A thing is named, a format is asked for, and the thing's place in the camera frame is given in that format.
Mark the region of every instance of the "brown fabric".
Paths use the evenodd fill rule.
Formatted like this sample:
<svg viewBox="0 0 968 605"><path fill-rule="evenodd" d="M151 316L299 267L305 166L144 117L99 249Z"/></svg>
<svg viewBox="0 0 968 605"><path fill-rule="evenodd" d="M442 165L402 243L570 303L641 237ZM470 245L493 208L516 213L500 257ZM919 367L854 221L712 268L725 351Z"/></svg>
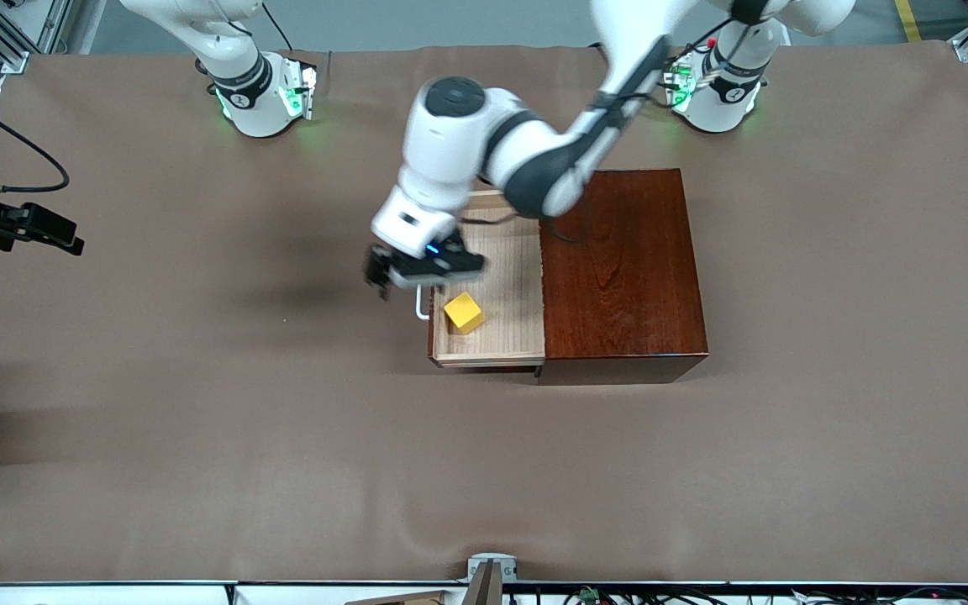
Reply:
<svg viewBox="0 0 968 605"><path fill-rule="evenodd" d="M449 73L565 126L603 66L335 55L326 119L271 140L188 56L7 81L88 248L0 253L0 581L438 578L482 550L537 578L968 581L948 46L784 49L737 133L634 123L606 167L682 168L712 350L661 387L440 374L412 296L361 282L408 104ZM1 181L53 179L0 133Z"/></svg>

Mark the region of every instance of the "green led light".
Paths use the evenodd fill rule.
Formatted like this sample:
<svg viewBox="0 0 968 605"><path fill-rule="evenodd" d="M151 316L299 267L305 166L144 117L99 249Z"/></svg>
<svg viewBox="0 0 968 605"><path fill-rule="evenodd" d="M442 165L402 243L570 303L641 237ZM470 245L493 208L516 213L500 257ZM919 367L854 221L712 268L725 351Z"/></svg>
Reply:
<svg viewBox="0 0 968 605"><path fill-rule="evenodd" d="M670 103L676 111L683 111L688 107L689 99L696 89L696 82L692 77L692 66L679 64L669 66L667 69L670 74L670 82L675 83L679 88L670 93Z"/></svg>
<svg viewBox="0 0 968 605"><path fill-rule="evenodd" d="M226 99L223 99L223 94L216 91L215 98L218 99L219 106L223 108L223 115L226 116L226 119L230 119L230 108L226 107Z"/></svg>
<svg viewBox="0 0 968 605"><path fill-rule="evenodd" d="M292 88L279 87L279 92L281 92L281 98L283 98L283 104L286 106L286 112L291 115L301 115L301 95L298 92L294 92Z"/></svg>

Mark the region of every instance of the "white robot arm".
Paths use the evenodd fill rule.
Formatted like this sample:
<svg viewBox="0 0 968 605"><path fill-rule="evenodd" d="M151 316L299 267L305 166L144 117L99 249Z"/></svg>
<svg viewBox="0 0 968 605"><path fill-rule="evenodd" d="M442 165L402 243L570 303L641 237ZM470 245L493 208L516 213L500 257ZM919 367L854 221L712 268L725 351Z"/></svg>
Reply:
<svg viewBox="0 0 968 605"><path fill-rule="evenodd" d="M734 0L718 44L702 60L694 59L697 69L688 70L688 88L676 111L687 112L685 118L703 130L737 126L752 108L760 76L779 45L783 26L775 16L792 10L796 22L826 31L854 3L794 1ZM372 219L373 233L391 248L373 246L366 281L385 297L391 284L410 288L476 279L485 260L465 249L458 217L477 177L501 189L522 217L568 212L672 69L676 59L669 58L667 35L696 2L591 0L608 73L596 98L562 134L513 92L484 89L464 77L423 86L408 118L398 183ZM731 92L735 87L740 97ZM718 93L700 92L710 89Z"/></svg>
<svg viewBox="0 0 968 605"><path fill-rule="evenodd" d="M276 53L261 53L239 23L252 18L260 0L122 0L197 55L215 83L223 114L242 134L271 137L293 120L310 118L314 66Z"/></svg>

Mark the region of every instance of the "yellow floor stripe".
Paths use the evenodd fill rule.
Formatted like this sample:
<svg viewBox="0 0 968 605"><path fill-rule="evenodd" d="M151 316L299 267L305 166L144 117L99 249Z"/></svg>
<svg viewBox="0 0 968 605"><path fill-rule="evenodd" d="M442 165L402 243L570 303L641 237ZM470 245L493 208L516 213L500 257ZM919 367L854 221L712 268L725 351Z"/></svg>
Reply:
<svg viewBox="0 0 968 605"><path fill-rule="evenodd" d="M902 19L902 30L906 31L906 39L910 42L921 42L921 32L918 31L917 19L913 18L913 8L910 0L895 0L895 9Z"/></svg>

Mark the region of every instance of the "yellow cube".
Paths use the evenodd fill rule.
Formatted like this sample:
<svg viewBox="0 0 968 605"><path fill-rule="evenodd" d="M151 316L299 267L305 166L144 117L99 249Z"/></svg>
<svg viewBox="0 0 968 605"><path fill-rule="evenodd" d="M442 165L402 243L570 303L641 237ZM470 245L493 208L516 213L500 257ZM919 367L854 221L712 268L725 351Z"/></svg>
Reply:
<svg viewBox="0 0 968 605"><path fill-rule="evenodd" d="M458 334L469 334L476 326L484 323L484 311L476 305L476 300L469 296L469 292L462 292L450 302L443 305L446 317L458 330Z"/></svg>

